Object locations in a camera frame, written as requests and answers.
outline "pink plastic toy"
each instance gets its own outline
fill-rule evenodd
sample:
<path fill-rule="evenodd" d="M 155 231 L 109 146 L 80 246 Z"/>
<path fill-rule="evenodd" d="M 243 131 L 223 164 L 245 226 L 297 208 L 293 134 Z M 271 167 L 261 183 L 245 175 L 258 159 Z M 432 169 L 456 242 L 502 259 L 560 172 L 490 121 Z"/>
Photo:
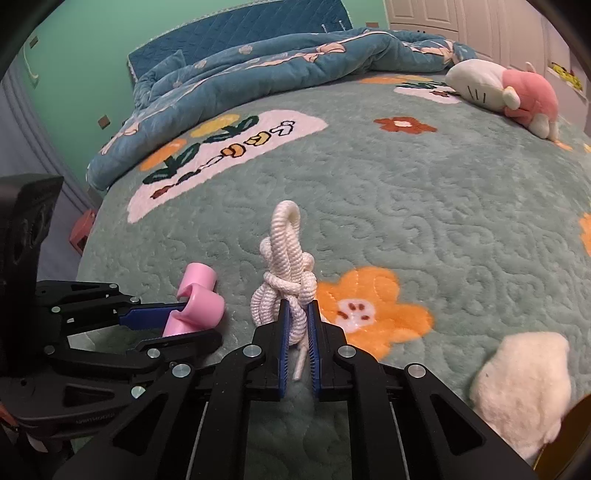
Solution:
<path fill-rule="evenodd" d="M 222 319 L 225 302 L 213 291 L 217 275 L 202 263 L 190 263 L 181 280 L 177 299 L 189 297 L 182 311 L 173 310 L 168 316 L 162 336 L 180 335 L 214 328 Z"/>

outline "red stool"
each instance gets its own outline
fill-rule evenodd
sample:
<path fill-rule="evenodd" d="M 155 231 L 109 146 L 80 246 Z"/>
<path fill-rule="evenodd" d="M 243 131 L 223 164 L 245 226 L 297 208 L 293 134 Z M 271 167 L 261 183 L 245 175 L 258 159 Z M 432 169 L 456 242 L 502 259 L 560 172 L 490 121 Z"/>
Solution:
<path fill-rule="evenodd" d="M 95 222 L 96 218 L 96 211 L 95 210 L 87 210 L 84 212 L 72 228 L 72 232 L 70 234 L 70 243 L 76 249 L 76 251 L 82 255 L 82 251 L 86 246 L 86 241 L 88 240 L 88 236 L 90 235 L 90 230 L 92 229 L 92 225 Z"/>

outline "white label patch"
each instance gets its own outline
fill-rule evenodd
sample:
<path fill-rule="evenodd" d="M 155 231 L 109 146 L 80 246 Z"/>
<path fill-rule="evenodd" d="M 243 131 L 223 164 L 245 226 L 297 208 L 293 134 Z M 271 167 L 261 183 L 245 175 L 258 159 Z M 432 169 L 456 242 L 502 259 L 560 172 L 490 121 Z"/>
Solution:
<path fill-rule="evenodd" d="M 127 205 L 129 223 L 234 165 L 240 165 L 280 145 L 324 130 L 320 118 L 294 110 L 271 110 L 259 122 L 228 140 L 203 143 L 199 152 L 169 179 L 142 184 Z"/>

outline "blue comforter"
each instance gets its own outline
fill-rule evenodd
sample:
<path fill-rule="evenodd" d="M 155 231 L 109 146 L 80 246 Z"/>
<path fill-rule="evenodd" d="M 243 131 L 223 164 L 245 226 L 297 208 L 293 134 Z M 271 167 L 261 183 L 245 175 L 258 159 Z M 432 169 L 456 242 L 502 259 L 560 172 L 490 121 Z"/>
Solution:
<path fill-rule="evenodd" d="M 439 72 L 475 57 L 470 47 L 439 35 L 376 28 L 284 35 L 229 48 L 194 65 L 185 65 L 179 50 L 139 79 L 134 113 L 92 159 L 86 177 L 105 190 L 178 134 L 272 93 L 368 70 Z"/>

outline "headboard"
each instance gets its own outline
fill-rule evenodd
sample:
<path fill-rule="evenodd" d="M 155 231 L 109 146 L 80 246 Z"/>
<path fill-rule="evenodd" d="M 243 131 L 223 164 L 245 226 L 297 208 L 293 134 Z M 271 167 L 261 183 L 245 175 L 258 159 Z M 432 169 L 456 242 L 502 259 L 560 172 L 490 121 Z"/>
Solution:
<path fill-rule="evenodd" d="M 181 25 L 134 50 L 128 66 L 136 82 L 177 50 L 187 64 L 226 48 L 287 35 L 351 29 L 340 0 L 270 0 L 226 9 Z"/>

